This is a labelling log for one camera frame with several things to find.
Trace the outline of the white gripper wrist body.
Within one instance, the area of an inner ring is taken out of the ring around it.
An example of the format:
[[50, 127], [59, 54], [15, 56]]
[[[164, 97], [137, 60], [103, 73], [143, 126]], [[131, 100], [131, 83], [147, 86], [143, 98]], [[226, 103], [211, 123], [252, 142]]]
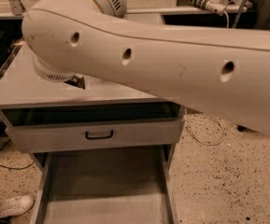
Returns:
[[49, 82], [62, 83], [67, 81], [75, 81], [78, 79], [75, 74], [52, 71], [46, 67], [36, 56], [33, 58], [33, 68], [39, 77]]

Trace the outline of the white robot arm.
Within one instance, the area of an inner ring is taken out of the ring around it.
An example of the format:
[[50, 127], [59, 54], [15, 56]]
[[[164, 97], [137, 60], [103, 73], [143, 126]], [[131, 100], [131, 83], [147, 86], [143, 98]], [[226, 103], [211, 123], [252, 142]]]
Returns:
[[22, 33], [37, 73], [83, 74], [270, 135], [270, 31], [147, 24], [125, 0], [40, 0]]

